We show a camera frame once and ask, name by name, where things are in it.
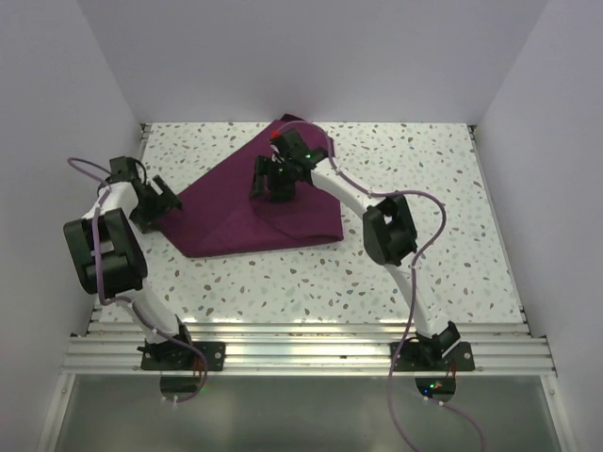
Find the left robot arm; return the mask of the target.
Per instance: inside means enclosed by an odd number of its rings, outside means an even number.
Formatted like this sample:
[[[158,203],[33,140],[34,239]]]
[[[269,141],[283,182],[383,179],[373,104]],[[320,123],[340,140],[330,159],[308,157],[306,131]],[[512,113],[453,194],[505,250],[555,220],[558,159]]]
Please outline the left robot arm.
[[[117,305],[145,335],[145,349],[162,350],[174,369],[190,367],[196,347],[178,316],[148,284],[149,269],[139,237],[156,230],[156,223],[182,202],[159,176],[149,179],[142,163],[122,156],[109,161],[103,177],[84,167],[99,165],[71,157],[68,164],[99,183],[97,199],[81,218],[63,226],[76,276],[103,306]]]

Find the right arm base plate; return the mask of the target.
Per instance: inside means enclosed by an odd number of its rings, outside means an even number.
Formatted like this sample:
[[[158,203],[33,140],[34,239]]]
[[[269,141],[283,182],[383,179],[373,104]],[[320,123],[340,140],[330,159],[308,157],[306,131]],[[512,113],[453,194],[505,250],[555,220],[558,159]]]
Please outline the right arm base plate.
[[[472,372],[476,369],[473,351],[468,342],[460,341],[447,353],[433,351],[417,338],[406,339],[399,352],[399,342],[389,344],[395,372]]]

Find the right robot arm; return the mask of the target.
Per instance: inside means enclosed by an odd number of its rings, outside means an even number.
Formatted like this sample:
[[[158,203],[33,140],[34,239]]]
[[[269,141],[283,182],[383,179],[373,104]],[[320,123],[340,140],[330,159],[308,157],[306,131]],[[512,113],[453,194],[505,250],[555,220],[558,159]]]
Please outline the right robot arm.
[[[384,194],[369,191],[338,167],[329,139],[324,147],[312,149],[298,131],[290,129],[276,133],[269,144],[272,155],[255,158],[250,197],[290,201],[296,184],[306,183],[335,197],[356,214],[362,220],[367,256],[390,274],[409,307],[408,324],[415,327],[416,337],[403,337],[400,343],[410,347],[428,368],[443,368],[452,360],[461,335],[448,315],[419,295],[416,266],[425,250],[444,232],[447,222],[444,204],[417,190]],[[440,226],[422,246],[417,244],[408,195],[434,202],[440,212]]]

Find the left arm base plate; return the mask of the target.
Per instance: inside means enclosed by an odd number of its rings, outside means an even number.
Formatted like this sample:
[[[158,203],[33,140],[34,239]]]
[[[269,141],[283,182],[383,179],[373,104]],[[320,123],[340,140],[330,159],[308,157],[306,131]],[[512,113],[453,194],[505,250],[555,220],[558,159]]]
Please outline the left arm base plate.
[[[197,349],[197,352],[177,346],[170,341],[158,345],[145,342],[143,346],[137,347],[137,351],[142,354],[140,368],[145,371],[221,371],[223,369],[226,356],[226,345],[223,342],[193,341],[191,345]]]

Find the purple cloth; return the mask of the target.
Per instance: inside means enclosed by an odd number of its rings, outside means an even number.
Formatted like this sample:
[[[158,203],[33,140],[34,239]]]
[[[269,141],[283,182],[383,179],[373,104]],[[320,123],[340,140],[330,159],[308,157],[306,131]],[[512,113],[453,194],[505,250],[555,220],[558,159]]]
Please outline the purple cloth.
[[[255,158],[271,154],[269,138],[288,122],[308,144],[324,143],[318,130],[285,114],[178,194],[180,209],[155,225],[189,258],[286,250],[331,244],[343,239],[340,202],[305,183],[296,184],[288,202],[252,200]]]

